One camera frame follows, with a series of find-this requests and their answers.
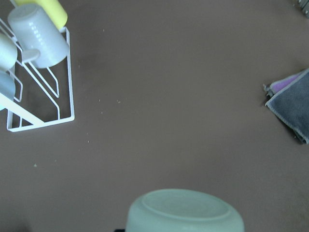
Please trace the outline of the grey folded cloth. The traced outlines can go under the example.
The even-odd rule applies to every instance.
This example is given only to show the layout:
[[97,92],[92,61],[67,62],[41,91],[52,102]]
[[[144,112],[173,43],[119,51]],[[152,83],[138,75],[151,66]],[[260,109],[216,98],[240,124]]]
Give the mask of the grey folded cloth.
[[264,85],[265,106],[304,144],[309,143],[309,70]]

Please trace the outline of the yellow cup on rack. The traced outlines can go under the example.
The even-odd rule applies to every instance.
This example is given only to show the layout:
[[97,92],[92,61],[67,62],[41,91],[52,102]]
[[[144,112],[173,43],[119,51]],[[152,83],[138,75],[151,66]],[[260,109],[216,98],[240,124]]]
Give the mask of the yellow cup on rack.
[[34,3],[41,6],[57,29],[62,29],[68,20],[68,15],[58,0],[15,0],[17,6]]

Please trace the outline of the green plastic cup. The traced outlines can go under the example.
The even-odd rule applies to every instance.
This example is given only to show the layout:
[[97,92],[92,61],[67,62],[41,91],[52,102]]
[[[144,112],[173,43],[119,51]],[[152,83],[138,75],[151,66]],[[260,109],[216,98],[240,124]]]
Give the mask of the green plastic cup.
[[238,211],[215,196],[186,189],[160,189],[130,206],[127,232],[243,232]]

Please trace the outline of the grey cup on rack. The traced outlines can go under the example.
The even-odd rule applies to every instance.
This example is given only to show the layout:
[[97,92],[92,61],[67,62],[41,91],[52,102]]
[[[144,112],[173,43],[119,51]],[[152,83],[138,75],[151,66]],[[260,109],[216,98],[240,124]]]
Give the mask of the grey cup on rack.
[[55,66],[67,57],[66,39],[40,5],[30,3],[14,8],[8,15],[8,23],[23,50],[40,52],[33,61],[36,68]]

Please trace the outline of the light blue cup on rack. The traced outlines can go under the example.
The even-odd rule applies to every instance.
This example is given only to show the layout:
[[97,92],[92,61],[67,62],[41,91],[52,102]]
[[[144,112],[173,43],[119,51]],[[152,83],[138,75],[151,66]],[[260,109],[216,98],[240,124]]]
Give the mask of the light blue cup on rack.
[[4,71],[0,72],[0,92],[10,100],[14,100],[15,82],[14,79]]

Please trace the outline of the cream white cup on rack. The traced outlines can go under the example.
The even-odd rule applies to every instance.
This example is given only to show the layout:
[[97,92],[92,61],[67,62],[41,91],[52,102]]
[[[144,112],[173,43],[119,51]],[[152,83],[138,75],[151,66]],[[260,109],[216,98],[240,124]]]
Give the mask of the cream white cup on rack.
[[17,48],[12,40],[5,34],[0,34],[0,70],[8,71],[17,60]]

